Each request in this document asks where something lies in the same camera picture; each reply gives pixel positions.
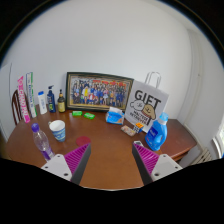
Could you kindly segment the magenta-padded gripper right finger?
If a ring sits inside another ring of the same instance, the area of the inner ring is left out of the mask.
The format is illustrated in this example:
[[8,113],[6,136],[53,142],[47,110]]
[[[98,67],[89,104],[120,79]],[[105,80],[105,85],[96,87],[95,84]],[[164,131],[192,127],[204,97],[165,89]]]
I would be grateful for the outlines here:
[[132,145],[132,154],[144,185],[148,185],[182,169],[167,154],[158,155],[136,143]]

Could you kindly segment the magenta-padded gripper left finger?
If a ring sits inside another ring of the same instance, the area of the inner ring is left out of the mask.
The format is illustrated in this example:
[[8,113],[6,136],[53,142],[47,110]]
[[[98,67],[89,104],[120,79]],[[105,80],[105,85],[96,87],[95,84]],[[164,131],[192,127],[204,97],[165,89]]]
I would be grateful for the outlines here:
[[91,144],[88,143],[72,150],[66,155],[56,154],[42,166],[42,169],[79,185],[90,154]]

